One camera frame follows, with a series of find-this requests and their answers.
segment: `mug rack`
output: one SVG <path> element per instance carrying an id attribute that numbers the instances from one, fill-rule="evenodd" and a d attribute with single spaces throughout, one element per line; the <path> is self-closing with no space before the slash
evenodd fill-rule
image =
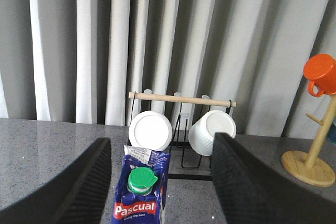
<path id="1" fill-rule="evenodd" d="M 176 104 L 179 103 L 180 105 L 180 112 L 179 115 L 177 117 L 176 120 L 176 125 L 175 125 L 175 129 L 174 129 L 174 133 L 173 133 L 173 137 L 172 140 L 169 144 L 169 153 L 171 153 L 173 146 L 175 146 L 176 148 L 181 148 L 182 149 L 182 159 L 181 159 L 181 168 L 183 169 L 198 169 L 201 165 L 201 161 L 202 161 L 202 155 L 198 155 L 198 161 L 197 164 L 195 166 L 186 166 L 184 164 L 184 155 L 185 155 L 185 150 L 186 149 L 190 149 L 191 146 L 189 144 L 189 142 L 186 141 L 186 137 L 187 137 L 187 125 L 188 125 L 188 119 L 189 119 L 189 114 L 188 113 L 182 113 L 182 106 L 183 103 L 191 103 L 191 104 L 196 104 L 196 105 L 201 105 L 201 111 L 200 114 L 198 116 L 198 119 L 200 119 L 202 117 L 202 113 L 204 110 L 204 106 L 208 106 L 208 111 L 210 111 L 210 108 L 212 105 L 214 106 L 223 106 L 226 107 L 226 113 L 229 114 L 231 111 L 231 108 L 234 108 L 237 106 L 237 103 L 231 100 L 228 101 L 221 101 L 221 100 L 213 100 L 210 99 L 207 95 L 203 95 L 202 98 L 190 98 L 190 97 L 183 97 L 181 96 L 180 93 L 174 93 L 174 95 L 160 95 L 160 94 L 152 94 L 151 90 L 146 89 L 143 93 L 137 93 L 137 92 L 129 92 L 129 99 L 132 99 L 132 110 L 131 110 L 131 121 L 132 121 L 132 116 L 133 116 L 133 108 L 134 108 L 134 102 L 135 99 L 139 99 L 139 100 L 148 100 L 148 106 L 147 106 L 147 110 L 150 110 L 151 107 L 151 101 L 164 101 L 164 102 L 173 102 L 173 106 L 172 109 L 170 111 L 170 119 L 171 119 L 171 115 L 172 112 L 174 110 L 174 107 Z M 179 137 L 180 137 L 180 126 L 181 126 L 181 119 L 184 118 L 186 120 L 185 123 L 185 131 L 184 131 L 184 136 L 183 136 L 183 141 L 179 141 Z M 209 163 L 209 168 L 211 169 L 211 163 L 212 163 L 212 159 L 210 156 L 210 163 Z M 211 176 L 207 176 L 207 175 L 191 175 L 191 174 L 173 174 L 173 173 L 169 173 L 169 178 L 171 179 L 191 179 L 191 180 L 212 180 Z"/>

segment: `orange mug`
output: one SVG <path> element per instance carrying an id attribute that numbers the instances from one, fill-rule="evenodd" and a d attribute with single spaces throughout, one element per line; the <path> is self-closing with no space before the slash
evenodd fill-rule
<path id="1" fill-rule="evenodd" d="M 330 55 L 311 57 L 303 68 L 303 75 L 309 80 L 308 92 L 314 97 L 336 94 L 336 60 Z M 318 88 L 317 93 L 313 90 L 314 86 Z"/>

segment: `cup handle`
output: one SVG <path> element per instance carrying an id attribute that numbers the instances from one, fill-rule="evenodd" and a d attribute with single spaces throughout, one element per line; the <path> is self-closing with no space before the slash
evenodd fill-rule
<path id="1" fill-rule="evenodd" d="M 321 97 L 324 94 L 324 90 L 319 89 L 319 92 L 314 93 L 314 90 L 313 90 L 314 85 L 315 85 L 315 82 L 313 81 L 308 82 L 308 92 L 314 97 Z"/>

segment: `wooden base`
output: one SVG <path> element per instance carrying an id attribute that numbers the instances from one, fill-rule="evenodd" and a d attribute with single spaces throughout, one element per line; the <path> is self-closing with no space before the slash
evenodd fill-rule
<path id="1" fill-rule="evenodd" d="M 283 153 L 281 162 L 284 168 L 294 177 L 310 185 L 327 187 L 335 182 L 335 172 L 323 160 L 316 158 L 312 168 L 305 165 L 308 153 L 287 151 Z"/>

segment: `wooden mug tree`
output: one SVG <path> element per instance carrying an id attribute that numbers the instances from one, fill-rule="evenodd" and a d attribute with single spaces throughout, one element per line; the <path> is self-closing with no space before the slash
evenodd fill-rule
<path id="1" fill-rule="evenodd" d="M 328 130 L 336 116 L 336 61 L 329 55 L 320 54 L 312 57 L 303 69 L 304 76 L 309 79 L 308 92 L 320 97 L 330 95 L 330 102 L 323 119 L 307 116 L 320 124 L 320 128 L 310 147 L 309 153 L 301 151 L 287 151 L 281 157 L 284 168 L 294 177 L 310 185 L 327 187 L 335 182 L 335 172 L 323 160 L 318 158 Z"/>

